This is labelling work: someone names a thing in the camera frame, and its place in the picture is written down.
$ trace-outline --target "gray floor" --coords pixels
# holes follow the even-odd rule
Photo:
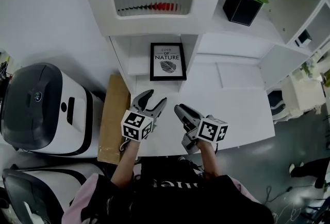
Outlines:
[[[219,151],[217,158],[221,170],[242,182],[261,203],[266,200],[267,186],[272,187],[272,199],[290,186],[314,184],[314,177],[290,178],[288,168],[291,163],[298,166],[302,161],[330,156],[330,151],[325,148],[325,136],[329,130],[329,123],[322,121],[325,115],[324,106],[320,115],[311,111],[300,118],[276,124],[273,138]],[[202,164],[199,154],[188,157],[196,164]],[[323,198],[323,193],[324,190],[313,186],[294,188],[267,206],[276,213],[278,224],[306,223],[299,216],[300,211],[304,212],[315,199]]]

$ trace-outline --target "person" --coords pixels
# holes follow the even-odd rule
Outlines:
[[[150,158],[135,165],[140,144],[128,143],[111,180],[92,175],[82,185],[63,215],[63,224],[118,220],[274,223],[266,206],[237,180],[222,174],[209,142],[197,143],[203,177],[183,158]]]
[[[325,176],[330,172],[329,165],[330,157],[324,159],[318,159],[306,164],[301,163],[300,167],[295,167],[291,164],[289,167],[289,173],[291,177],[306,177],[313,176],[317,180],[315,182],[315,188],[323,188],[325,186]]]

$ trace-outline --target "framed poster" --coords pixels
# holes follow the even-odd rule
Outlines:
[[[187,80],[182,43],[151,43],[150,81]]]

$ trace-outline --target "black button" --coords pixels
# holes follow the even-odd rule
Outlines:
[[[65,102],[62,102],[62,104],[61,104],[61,110],[62,110],[62,112],[67,111],[67,105],[65,104]]]

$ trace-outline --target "leaf illustration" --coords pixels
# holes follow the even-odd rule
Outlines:
[[[173,73],[176,70],[176,64],[171,61],[161,61],[160,66],[167,73]]]

